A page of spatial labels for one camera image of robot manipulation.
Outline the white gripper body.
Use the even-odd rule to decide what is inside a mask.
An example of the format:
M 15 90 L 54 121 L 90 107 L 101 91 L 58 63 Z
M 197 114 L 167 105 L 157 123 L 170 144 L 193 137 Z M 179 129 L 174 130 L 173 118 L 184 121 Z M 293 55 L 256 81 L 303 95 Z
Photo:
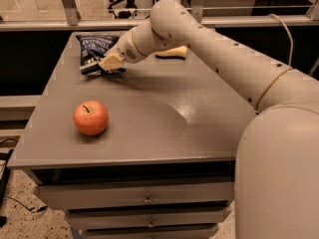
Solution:
M 128 31 L 120 37 L 117 47 L 120 55 L 128 63 L 135 64 L 146 57 L 136 47 L 132 31 Z

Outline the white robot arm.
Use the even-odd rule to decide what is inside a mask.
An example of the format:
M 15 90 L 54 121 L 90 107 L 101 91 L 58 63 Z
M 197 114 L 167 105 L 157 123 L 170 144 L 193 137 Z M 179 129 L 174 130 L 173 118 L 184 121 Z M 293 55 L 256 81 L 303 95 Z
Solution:
M 113 70 L 181 45 L 258 113 L 236 154 L 236 239 L 319 239 L 319 82 L 203 27 L 173 0 L 158 1 L 100 65 Z

